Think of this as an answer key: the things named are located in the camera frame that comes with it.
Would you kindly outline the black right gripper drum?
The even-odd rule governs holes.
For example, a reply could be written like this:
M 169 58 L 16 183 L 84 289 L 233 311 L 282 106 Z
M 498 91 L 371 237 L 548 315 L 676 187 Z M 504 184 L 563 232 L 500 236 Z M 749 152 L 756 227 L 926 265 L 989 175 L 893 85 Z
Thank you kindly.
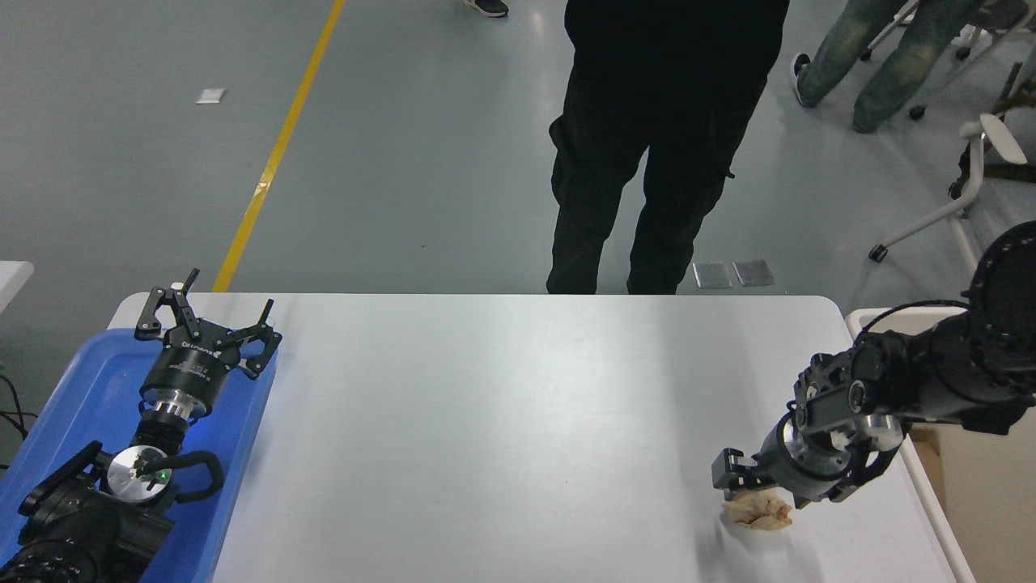
M 857 490 L 852 454 L 833 435 L 806 434 L 792 416 L 784 416 L 762 441 L 759 470 L 800 498 L 847 498 Z

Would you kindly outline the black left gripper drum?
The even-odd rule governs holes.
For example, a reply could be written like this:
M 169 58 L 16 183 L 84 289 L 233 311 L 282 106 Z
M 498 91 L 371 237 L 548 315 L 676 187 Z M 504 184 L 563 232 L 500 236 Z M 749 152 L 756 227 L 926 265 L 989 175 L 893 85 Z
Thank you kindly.
M 214 406 L 231 368 L 240 362 L 243 339 L 225 332 L 193 338 L 182 330 L 163 336 L 163 350 L 141 387 L 141 398 L 155 405 L 188 395 L 197 406 Z

